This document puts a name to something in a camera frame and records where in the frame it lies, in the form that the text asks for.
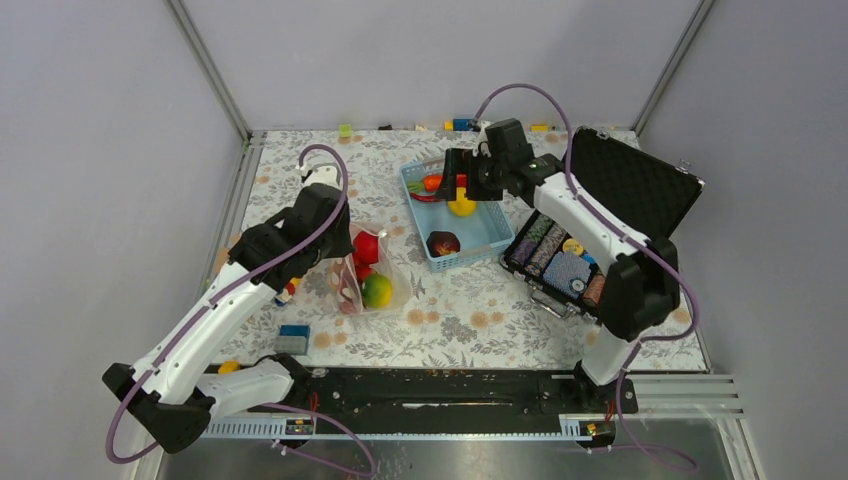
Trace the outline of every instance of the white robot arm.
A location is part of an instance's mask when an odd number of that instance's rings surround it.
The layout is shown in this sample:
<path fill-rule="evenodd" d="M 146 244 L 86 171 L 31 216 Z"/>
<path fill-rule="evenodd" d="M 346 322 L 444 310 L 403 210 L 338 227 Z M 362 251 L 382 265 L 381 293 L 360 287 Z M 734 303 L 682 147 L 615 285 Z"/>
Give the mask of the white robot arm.
<path fill-rule="evenodd" d="M 103 375 L 104 383 L 121 400 L 137 389 L 127 410 L 168 453 L 191 444 L 211 420 L 279 402 L 292 388 L 295 372 L 281 358 L 264 359 L 226 375 L 204 372 L 242 323 L 292 278 L 304 276 L 324 258 L 341 258 L 353 250 L 344 199 L 340 214 L 314 241 L 279 265 L 232 287 L 316 232 L 339 204 L 342 191 L 335 166 L 301 173 L 304 186 L 294 206 L 244 232 L 230 250 L 229 262 L 171 333 L 131 366 L 116 363 Z"/>
<path fill-rule="evenodd" d="M 572 175 L 573 191 L 563 173 L 562 162 L 553 155 L 536 157 L 518 120 L 481 124 L 481 127 L 474 149 L 446 152 L 445 180 L 436 196 L 454 200 L 456 175 L 466 174 L 469 199 L 501 200 L 507 191 L 561 225 L 592 254 L 606 276 L 599 305 L 601 330 L 589 353 L 575 368 L 575 376 L 587 380 L 588 390 L 608 389 L 639 335 L 648 327 L 662 323 L 680 302 L 677 282 L 625 238 L 646 245 L 675 269 L 677 250 L 668 239 L 648 238 L 619 220 L 583 190 Z M 574 192 L 624 236 L 613 234 Z"/>

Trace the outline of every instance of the blue block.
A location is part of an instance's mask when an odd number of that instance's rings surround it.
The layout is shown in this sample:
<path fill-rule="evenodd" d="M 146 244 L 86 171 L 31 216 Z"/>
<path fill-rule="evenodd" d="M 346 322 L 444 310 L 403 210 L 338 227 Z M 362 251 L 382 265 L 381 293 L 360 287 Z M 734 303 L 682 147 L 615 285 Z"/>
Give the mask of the blue block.
<path fill-rule="evenodd" d="M 309 338 L 309 325 L 280 325 L 280 335 L 284 337 Z"/>
<path fill-rule="evenodd" d="M 274 351 L 290 355 L 306 355 L 309 350 L 308 325 L 281 325 L 280 335 L 274 341 Z"/>
<path fill-rule="evenodd" d="M 471 119 L 470 118 L 454 118 L 453 119 L 453 131 L 454 132 L 470 132 L 471 131 Z"/>

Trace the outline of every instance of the red apple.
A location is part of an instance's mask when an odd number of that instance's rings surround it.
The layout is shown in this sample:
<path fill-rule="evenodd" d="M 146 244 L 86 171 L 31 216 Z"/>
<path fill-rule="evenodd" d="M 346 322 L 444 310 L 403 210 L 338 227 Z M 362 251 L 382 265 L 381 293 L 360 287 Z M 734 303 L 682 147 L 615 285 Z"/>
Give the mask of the red apple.
<path fill-rule="evenodd" d="M 434 231 L 427 237 L 427 250 L 433 258 L 459 252 L 459 239 L 451 232 Z"/>
<path fill-rule="evenodd" d="M 356 267 L 356 279 L 359 281 L 359 283 L 364 282 L 365 279 L 368 278 L 368 275 L 371 275 L 372 273 L 377 272 L 368 265 L 360 265 Z"/>
<path fill-rule="evenodd" d="M 380 239 L 368 232 L 359 232 L 353 239 L 353 258 L 358 259 L 366 265 L 373 265 L 380 261 Z"/>

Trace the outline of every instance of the red pepper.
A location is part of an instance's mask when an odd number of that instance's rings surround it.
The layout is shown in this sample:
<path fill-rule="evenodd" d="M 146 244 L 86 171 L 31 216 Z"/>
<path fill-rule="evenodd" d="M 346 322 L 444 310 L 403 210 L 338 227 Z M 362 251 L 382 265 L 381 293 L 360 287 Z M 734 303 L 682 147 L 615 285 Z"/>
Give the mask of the red pepper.
<path fill-rule="evenodd" d="M 435 195 L 418 195 L 417 193 L 409 192 L 409 196 L 412 197 L 415 200 L 418 200 L 419 202 L 424 202 L 424 203 L 441 202 L 441 200 L 436 198 Z"/>
<path fill-rule="evenodd" d="M 424 177 L 422 182 L 424 183 L 424 190 L 427 190 L 428 192 L 435 192 L 439 189 L 439 185 L 442 183 L 442 176 L 438 173 L 434 175 L 427 175 Z"/>

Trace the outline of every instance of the table surface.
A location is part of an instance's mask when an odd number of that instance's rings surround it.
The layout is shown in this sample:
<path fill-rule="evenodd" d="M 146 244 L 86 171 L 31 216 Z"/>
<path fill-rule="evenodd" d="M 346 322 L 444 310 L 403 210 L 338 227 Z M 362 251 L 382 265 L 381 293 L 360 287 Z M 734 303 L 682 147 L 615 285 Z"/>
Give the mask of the table surface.
<path fill-rule="evenodd" d="M 610 132 L 638 147 L 632 132 Z M 399 171 L 404 164 L 444 155 L 449 147 L 472 146 L 476 134 L 445 131 L 364 131 L 340 139 L 332 131 L 268 132 L 244 213 L 242 229 L 291 205 L 300 190 L 294 167 L 307 145 L 337 149 L 350 171 L 352 221 L 383 225 L 390 234 L 390 256 L 410 280 L 413 295 L 402 310 L 348 317 L 334 310 L 323 264 L 303 279 L 284 307 L 268 304 L 250 317 L 224 346 L 216 361 L 255 362 L 273 353 L 282 324 L 311 327 L 306 365 L 380 367 L 481 367 L 570 369 L 597 336 L 598 327 L 583 317 L 556 318 L 530 302 L 527 285 L 514 279 L 493 258 L 440 273 L 430 272 L 415 228 Z M 528 133 L 537 155 L 561 157 L 566 136 Z M 313 163 L 329 163 L 325 153 Z M 509 195 L 504 210 L 517 232 L 531 209 Z M 683 331 L 690 322 L 685 302 L 655 334 Z M 648 343 L 636 370 L 704 371 L 695 336 L 677 342 Z"/>

